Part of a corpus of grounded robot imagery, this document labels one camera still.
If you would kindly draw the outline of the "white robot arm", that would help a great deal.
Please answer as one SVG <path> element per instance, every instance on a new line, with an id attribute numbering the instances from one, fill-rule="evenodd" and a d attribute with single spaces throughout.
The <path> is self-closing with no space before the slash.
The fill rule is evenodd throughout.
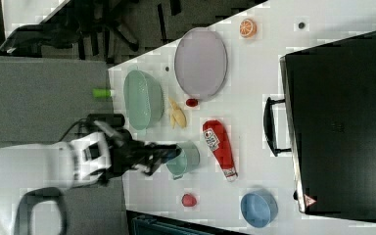
<path id="1" fill-rule="evenodd" d="M 71 141 L 0 148 L 0 235 L 67 235 L 66 193 L 108 184 L 129 170 L 152 175 L 181 148 L 134 139 L 104 121 Z"/>

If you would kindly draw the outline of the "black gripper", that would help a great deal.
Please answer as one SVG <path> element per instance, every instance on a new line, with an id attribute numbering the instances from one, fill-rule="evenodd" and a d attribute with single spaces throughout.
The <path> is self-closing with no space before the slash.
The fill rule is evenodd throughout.
<path id="1" fill-rule="evenodd" d="M 151 176 L 165 164 L 164 161 L 170 161 L 182 152 L 176 144 L 146 144 L 134 139 L 127 129 L 113 128 L 103 121 L 96 120 L 94 125 L 106 136 L 111 162 L 102 171 L 100 181 L 110 181 L 137 169 Z"/>

